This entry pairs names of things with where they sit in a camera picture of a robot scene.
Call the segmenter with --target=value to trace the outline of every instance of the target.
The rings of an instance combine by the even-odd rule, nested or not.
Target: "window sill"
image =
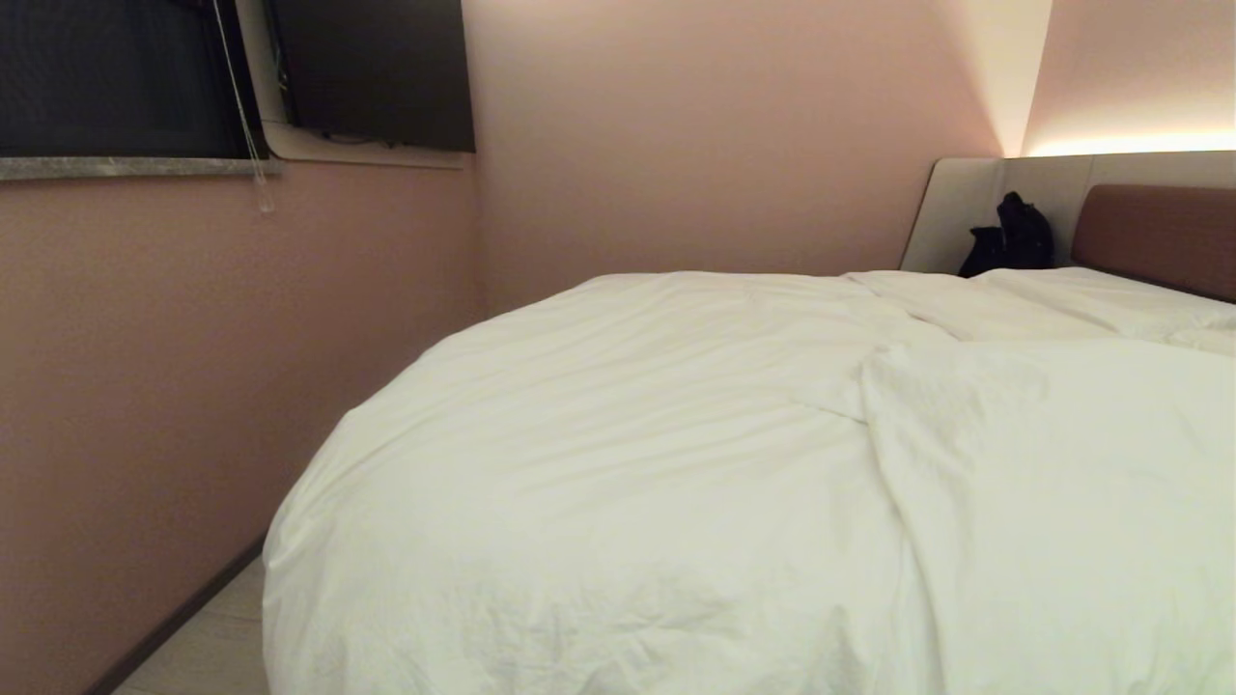
[[[279,160],[263,160],[262,171],[283,171]],[[180,157],[0,157],[0,181],[140,176],[253,176],[248,160]]]

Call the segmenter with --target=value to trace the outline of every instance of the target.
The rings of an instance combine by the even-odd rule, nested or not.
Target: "white bedding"
[[[896,349],[863,393],[949,693],[1234,691],[1231,359]]]
[[[995,270],[974,278],[1120,335],[1162,340],[1190,329],[1236,329],[1236,305],[1090,268]]]
[[[672,273],[445,340],[272,524],[272,691],[943,693],[955,631],[861,372],[999,320],[946,330],[854,278]]]
[[[1116,335],[997,286],[957,276],[875,271],[847,277],[958,340],[1084,340]]]
[[[1217,328],[1178,330],[1168,335],[1166,343],[1168,345],[1236,357],[1236,328],[1227,330]]]

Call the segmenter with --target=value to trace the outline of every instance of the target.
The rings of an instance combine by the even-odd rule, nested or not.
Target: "brown headboard cushion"
[[[1236,302],[1236,189],[1095,185],[1073,261]]]

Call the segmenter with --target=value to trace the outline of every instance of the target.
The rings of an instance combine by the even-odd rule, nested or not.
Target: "wall-mounted tv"
[[[475,152],[461,0],[266,0],[292,125]]]

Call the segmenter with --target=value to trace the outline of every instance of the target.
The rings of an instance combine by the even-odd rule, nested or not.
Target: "floor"
[[[112,695],[269,695],[262,560],[245,568]]]

